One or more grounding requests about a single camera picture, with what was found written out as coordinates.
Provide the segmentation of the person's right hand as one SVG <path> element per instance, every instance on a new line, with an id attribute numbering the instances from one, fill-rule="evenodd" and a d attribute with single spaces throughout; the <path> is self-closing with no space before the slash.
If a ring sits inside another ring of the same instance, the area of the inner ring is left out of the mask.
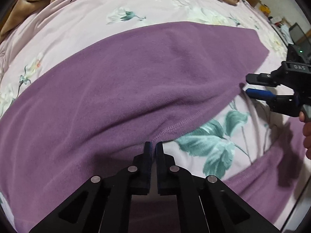
<path id="1" fill-rule="evenodd" d="M 299 113 L 299 120 L 304 123 L 303 135 L 305 138 L 303 146 L 306 149 L 306 157 L 311 160 L 311 125 L 310 122 L 306 121 L 305 115 L 302 111 Z"/>

